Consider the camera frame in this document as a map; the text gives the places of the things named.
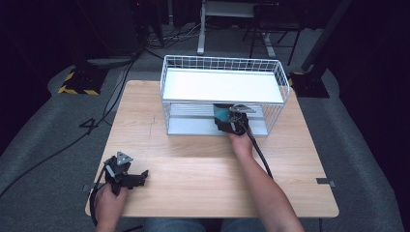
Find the white shelf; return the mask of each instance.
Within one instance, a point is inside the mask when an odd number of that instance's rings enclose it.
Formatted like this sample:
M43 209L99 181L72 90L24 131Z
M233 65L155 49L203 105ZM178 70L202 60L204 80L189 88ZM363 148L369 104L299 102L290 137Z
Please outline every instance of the white shelf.
M265 102L283 104L272 72L167 70L164 102Z

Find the hand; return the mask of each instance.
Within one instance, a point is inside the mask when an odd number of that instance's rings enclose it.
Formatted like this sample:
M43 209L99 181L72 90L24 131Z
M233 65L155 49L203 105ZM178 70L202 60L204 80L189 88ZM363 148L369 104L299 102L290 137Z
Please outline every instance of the hand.
M116 196L112 193L111 184L105 184L96 196L95 209L98 222L96 231L115 231L117 222L123 213L128 189L121 188Z
M234 133L228 133L227 136L230 138L232 143L232 150L239 157L251 157L253 144L250 141L249 136L244 133L242 135L237 135Z

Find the table leg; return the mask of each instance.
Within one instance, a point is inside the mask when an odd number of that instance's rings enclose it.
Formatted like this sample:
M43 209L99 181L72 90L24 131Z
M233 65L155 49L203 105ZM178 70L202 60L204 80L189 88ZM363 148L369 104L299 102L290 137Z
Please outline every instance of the table leg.
M206 0L202 0L201 31L199 33L198 49L196 51L198 55L203 55L205 52L205 14L206 14Z
M269 39L269 33L262 33L263 43L266 46L266 51L268 52L269 58L275 59L277 55L275 54L274 48L272 47L271 39Z

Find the wire basket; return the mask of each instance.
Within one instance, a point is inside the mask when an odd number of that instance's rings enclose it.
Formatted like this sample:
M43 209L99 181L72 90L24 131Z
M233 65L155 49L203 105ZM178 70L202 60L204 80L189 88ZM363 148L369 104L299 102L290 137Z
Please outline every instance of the wire basket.
M165 56L161 100L168 134L222 135L214 104L244 104L256 136L267 136L289 97L278 60Z

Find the yellow and black tape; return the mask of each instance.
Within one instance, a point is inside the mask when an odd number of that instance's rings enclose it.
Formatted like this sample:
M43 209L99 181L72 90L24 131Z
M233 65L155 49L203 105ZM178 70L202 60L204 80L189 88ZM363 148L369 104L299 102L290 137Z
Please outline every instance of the yellow and black tape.
M77 73L72 69L58 93L99 95L107 71Z

